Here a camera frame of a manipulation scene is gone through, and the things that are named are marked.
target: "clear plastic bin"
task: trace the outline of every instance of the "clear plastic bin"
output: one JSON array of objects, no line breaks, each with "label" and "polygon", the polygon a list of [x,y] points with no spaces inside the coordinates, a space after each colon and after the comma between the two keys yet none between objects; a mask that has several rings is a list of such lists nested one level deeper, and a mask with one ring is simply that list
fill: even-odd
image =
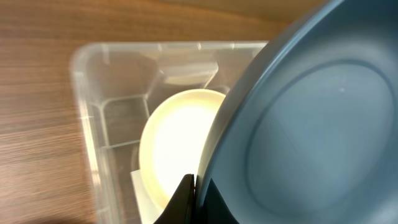
[{"label": "clear plastic bin", "polygon": [[130,172],[141,132],[168,97],[227,93],[267,42],[91,44],[72,60],[98,223],[140,223]]}]

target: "wooden surface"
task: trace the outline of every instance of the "wooden surface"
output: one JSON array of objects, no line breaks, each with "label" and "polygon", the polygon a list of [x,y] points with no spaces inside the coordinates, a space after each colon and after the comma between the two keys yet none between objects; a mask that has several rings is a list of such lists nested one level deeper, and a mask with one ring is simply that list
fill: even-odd
[{"label": "wooden surface", "polygon": [[283,22],[149,0],[0,1],[0,223],[90,223],[68,71],[90,42],[269,40]]},{"label": "wooden surface", "polygon": [[295,21],[325,0],[158,0],[229,11],[278,21]]}]

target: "round white object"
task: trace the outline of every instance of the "round white object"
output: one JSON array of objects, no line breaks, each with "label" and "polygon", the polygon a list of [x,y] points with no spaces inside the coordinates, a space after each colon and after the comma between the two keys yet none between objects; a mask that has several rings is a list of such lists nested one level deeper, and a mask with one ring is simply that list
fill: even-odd
[{"label": "round white object", "polygon": [[197,174],[201,152],[225,95],[187,90],[165,100],[141,137],[139,163],[144,186],[164,209],[185,174]]}]

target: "transparent plastic tray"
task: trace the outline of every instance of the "transparent plastic tray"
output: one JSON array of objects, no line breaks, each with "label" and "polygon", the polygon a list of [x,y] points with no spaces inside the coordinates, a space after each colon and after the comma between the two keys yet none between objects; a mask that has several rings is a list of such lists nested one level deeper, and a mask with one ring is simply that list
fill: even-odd
[{"label": "transparent plastic tray", "polygon": [[71,71],[98,223],[140,223],[130,172],[141,132],[168,97],[207,88],[227,94],[267,42],[91,44]]}]

